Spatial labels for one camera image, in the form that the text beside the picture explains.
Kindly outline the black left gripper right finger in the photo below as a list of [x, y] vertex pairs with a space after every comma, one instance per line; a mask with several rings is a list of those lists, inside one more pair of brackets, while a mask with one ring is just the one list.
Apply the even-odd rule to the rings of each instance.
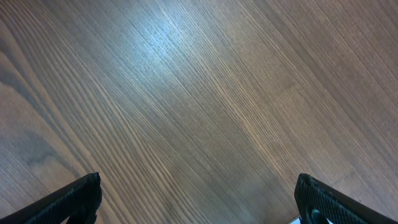
[[395, 220], [305, 173], [298, 176], [294, 197], [301, 224], [397, 224]]

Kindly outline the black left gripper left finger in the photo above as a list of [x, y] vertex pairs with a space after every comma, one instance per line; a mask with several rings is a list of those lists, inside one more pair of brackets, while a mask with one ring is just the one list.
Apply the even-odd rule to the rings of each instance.
[[101, 201], [101, 179], [94, 172], [2, 218], [1, 223], [94, 224]]

